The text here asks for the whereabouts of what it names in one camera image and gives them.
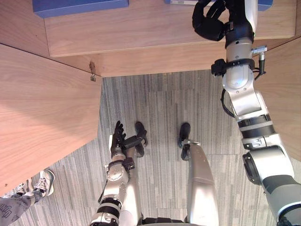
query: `cabinet hinge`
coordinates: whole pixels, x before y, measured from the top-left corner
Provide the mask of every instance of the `cabinet hinge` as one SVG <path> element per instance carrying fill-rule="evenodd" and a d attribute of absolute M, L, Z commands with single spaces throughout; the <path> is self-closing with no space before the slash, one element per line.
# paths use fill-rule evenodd
<path fill-rule="evenodd" d="M 91 70 L 91 73 L 92 73 L 90 79 L 91 79 L 91 81 L 96 81 L 94 62 L 90 61 L 89 67 L 90 67 L 90 70 Z"/>

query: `person's leg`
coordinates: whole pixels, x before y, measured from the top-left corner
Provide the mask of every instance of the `person's leg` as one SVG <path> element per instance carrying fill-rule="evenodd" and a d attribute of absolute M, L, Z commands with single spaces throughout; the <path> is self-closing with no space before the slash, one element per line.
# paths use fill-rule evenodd
<path fill-rule="evenodd" d="M 39 182 L 34 186 L 34 190 L 28 189 L 32 186 L 31 182 L 26 181 L 16 188 L 15 194 L 10 198 L 0 198 L 0 226 L 8 226 L 41 198 L 51 195 L 54 179 L 53 172 L 45 169 L 40 172 Z"/>

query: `light wood surface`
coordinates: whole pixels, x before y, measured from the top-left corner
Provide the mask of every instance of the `light wood surface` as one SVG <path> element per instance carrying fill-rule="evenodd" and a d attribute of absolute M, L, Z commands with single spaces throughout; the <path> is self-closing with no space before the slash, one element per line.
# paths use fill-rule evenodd
<path fill-rule="evenodd" d="M 32 0 L 0 1 L 0 43 L 49 56 L 44 20 L 32 11 Z"/>
<path fill-rule="evenodd" d="M 0 45 L 0 195 L 97 136 L 101 78 Z"/>
<path fill-rule="evenodd" d="M 289 155 L 301 161 L 301 38 L 267 52 L 267 74 L 255 82 Z"/>
<path fill-rule="evenodd" d="M 301 36 L 301 0 L 297 0 L 296 36 Z"/>
<path fill-rule="evenodd" d="M 45 19 L 52 57 L 148 48 L 185 43 L 212 43 L 192 28 L 193 6 L 163 0 L 131 0 L 128 8 Z M 295 33 L 296 0 L 276 0 L 259 12 L 256 39 L 290 38 Z M 226 22 L 225 11 L 221 20 Z"/>
<path fill-rule="evenodd" d="M 267 44 L 270 49 L 283 41 L 284 39 L 256 40 L 253 46 Z M 93 61 L 96 73 L 103 77 L 194 71 L 210 69 L 215 60 L 225 58 L 224 45 L 223 42 L 190 43 L 55 59 L 86 71 L 89 71 L 89 62 Z"/>

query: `blue box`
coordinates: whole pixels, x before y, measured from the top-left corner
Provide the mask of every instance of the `blue box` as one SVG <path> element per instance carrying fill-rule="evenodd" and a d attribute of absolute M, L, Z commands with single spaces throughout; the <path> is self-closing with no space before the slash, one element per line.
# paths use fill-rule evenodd
<path fill-rule="evenodd" d="M 178 4 L 178 5 L 193 5 L 198 0 L 165 0 L 167 4 Z M 212 0 L 208 5 L 211 6 L 215 0 Z M 265 11 L 273 5 L 273 0 L 258 0 L 258 11 Z"/>
<path fill-rule="evenodd" d="M 32 0 L 33 12 L 42 18 L 128 7 L 129 0 Z"/>

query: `shoelace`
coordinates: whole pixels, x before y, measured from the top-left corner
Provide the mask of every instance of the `shoelace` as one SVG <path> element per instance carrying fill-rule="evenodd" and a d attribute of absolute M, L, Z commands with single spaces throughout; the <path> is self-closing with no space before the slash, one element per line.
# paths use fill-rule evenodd
<path fill-rule="evenodd" d="M 16 189 L 16 193 L 22 193 L 25 194 L 25 189 L 24 189 L 25 184 L 21 183 Z"/>
<path fill-rule="evenodd" d="M 40 178 L 37 185 L 34 188 L 46 191 L 46 179 Z"/>

